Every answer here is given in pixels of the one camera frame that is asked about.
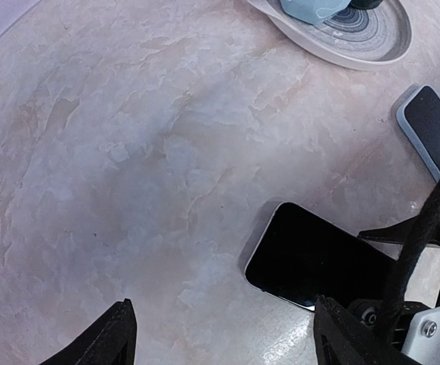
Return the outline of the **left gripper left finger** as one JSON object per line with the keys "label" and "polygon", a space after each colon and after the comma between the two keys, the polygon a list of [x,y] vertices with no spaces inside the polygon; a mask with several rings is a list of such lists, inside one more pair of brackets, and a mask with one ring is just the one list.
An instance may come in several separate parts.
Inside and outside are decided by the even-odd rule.
{"label": "left gripper left finger", "polygon": [[129,299],[111,305],[103,315],[44,364],[133,364],[137,321]]}

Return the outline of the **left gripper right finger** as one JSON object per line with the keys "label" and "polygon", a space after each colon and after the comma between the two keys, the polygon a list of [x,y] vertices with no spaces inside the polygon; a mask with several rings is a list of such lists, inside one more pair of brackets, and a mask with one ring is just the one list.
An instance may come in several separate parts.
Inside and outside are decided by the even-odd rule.
{"label": "left gripper right finger", "polygon": [[313,322],[319,364],[412,364],[413,359],[382,343],[338,302],[320,296]]}

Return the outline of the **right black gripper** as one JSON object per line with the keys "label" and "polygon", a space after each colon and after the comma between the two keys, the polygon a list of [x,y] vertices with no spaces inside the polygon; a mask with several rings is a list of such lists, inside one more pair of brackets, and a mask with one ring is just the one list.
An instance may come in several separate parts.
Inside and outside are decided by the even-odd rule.
{"label": "right black gripper", "polygon": [[[361,240],[403,245],[416,223],[417,217],[390,227],[363,230]],[[440,246],[440,221],[427,242]],[[381,291],[394,260],[367,243],[353,255],[358,267],[350,282],[358,293],[347,307],[348,312],[365,327],[372,329],[381,308]],[[440,290],[436,307],[419,302],[406,302],[396,324],[391,345],[402,354],[421,364],[440,364]]]}

